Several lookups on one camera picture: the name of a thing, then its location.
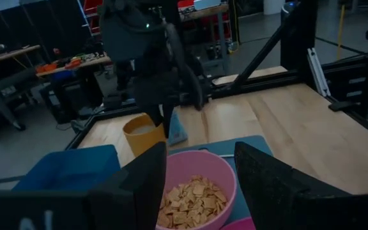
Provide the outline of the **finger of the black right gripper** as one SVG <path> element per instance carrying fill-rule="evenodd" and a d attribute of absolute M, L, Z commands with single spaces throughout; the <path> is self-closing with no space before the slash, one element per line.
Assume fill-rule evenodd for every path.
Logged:
<path fill-rule="evenodd" d="M 171 117 L 174 111 L 174 105 L 172 104 L 163 104 L 162 105 L 162 111 L 163 111 L 163 116 L 164 116 L 164 120 L 163 120 L 163 126 L 164 126 L 164 134 L 165 137 L 168 139 L 169 138 L 169 129 L 171 126 Z"/>
<path fill-rule="evenodd" d="M 147 108 L 147 115 L 151 118 L 155 126 L 163 123 L 164 117 L 161 115 L 159 106 L 149 106 Z"/>

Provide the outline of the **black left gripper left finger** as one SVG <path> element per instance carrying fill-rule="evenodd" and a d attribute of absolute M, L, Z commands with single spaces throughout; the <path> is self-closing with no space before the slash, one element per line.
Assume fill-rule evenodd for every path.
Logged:
<path fill-rule="evenodd" d="M 89 191 L 94 229 L 154 230 L 164 192 L 165 142 L 158 142 Z"/>

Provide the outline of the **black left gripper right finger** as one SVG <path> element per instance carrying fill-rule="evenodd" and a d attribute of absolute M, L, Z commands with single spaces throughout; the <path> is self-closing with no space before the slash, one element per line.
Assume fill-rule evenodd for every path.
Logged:
<path fill-rule="evenodd" d="M 234 161 L 256 229 L 326 229 L 326 207 L 316 202 L 348 194 L 245 142 L 235 144 Z"/>

